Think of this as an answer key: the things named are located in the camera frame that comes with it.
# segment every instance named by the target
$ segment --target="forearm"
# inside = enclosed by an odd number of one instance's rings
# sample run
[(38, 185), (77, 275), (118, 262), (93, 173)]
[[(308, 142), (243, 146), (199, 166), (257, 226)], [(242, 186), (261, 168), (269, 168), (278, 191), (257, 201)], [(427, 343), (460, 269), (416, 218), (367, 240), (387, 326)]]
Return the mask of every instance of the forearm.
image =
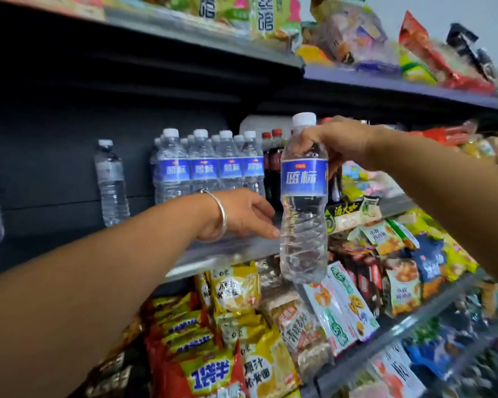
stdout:
[(374, 155), (377, 167), (498, 280), (498, 166), (405, 133), (392, 134)]
[(178, 198), (2, 274), (0, 396), (70, 393), (215, 209)]

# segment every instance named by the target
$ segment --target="silver bangle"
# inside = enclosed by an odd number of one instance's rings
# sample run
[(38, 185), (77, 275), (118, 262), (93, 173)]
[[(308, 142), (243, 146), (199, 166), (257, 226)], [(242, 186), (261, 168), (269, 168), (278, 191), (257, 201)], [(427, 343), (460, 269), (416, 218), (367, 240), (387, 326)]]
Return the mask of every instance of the silver bangle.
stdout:
[(221, 201), (219, 201), (219, 198), (216, 197), (213, 193), (211, 193), (210, 191), (208, 191), (206, 188), (202, 188), (201, 190), (199, 190), (199, 192), (201, 194), (208, 194), (208, 195), (210, 195), (214, 199), (214, 201), (216, 201), (216, 203), (219, 206), (219, 210), (221, 211), (221, 220), (222, 220), (221, 233), (219, 234), (218, 237), (215, 237), (213, 240), (207, 240), (207, 242), (218, 241), (227, 232), (227, 213), (225, 212), (225, 208), (223, 207), (223, 204), (221, 203)]

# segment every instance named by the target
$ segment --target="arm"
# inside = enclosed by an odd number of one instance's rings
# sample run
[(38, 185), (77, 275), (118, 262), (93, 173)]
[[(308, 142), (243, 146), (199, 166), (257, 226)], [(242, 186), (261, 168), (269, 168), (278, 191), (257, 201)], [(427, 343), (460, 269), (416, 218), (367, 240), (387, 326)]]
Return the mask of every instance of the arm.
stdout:
[[(261, 196), (216, 195), (228, 230), (278, 237)], [(190, 242), (220, 228), (213, 198), (179, 197), (0, 275), (0, 396), (70, 394)]]
[(389, 173), (498, 280), (498, 165), (407, 133), (335, 118), (306, 129), (301, 149), (323, 142), (330, 170), (354, 160)]

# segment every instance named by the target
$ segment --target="white bottle cap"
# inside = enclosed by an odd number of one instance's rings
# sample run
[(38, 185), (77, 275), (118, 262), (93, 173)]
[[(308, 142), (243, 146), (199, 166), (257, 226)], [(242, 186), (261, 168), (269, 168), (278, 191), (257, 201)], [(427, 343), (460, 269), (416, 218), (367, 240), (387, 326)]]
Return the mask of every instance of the white bottle cap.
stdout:
[(244, 138), (246, 140), (252, 140), (253, 138), (256, 138), (256, 131), (246, 131), (244, 133)]
[(203, 128), (198, 128), (198, 129), (194, 130), (194, 137), (208, 138), (209, 132)]
[(219, 138), (232, 138), (232, 131), (231, 130), (221, 130), (219, 132)]
[(99, 146), (113, 146), (113, 140), (98, 140)]
[(179, 130), (177, 128), (165, 128), (162, 130), (162, 134), (166, 138), (179, 138)]
[(317, 124), (317, 117), (315, 113), (305, 112), (305, 113), (297, 113), (293, 116), (293, 126), (315, 126)]

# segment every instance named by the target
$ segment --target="hand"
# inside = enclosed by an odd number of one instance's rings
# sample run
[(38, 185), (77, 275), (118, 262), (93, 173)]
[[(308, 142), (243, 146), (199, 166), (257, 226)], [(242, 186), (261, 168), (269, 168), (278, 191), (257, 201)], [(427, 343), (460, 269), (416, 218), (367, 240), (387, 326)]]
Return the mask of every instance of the hand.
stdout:
[(347, 160), (367, 170), (379, 170), (374, 149), (395, 131), (384, 126), (370, 126), (358, 120), (335, 116), (321, 126), (305, 128), (299, 142), (291, 144), (292, 153), (308, 151), (314, 143), (322, 143), (328, 151), (329, 177)]
[[(280, 232), (273, 226), (273, 207), (260, 194), (247, 188), (214, 193), (219, 198), (227, 214), (227, 231), (240, 237), (255, 233), (267, 239), (278, 239)], [(212, 220), (199, 234), (201, 241), (213, 240), (221, 232), (222, 220), (218, 204), (210, 195), (202, 194), (206, 209), (212, 213)]]

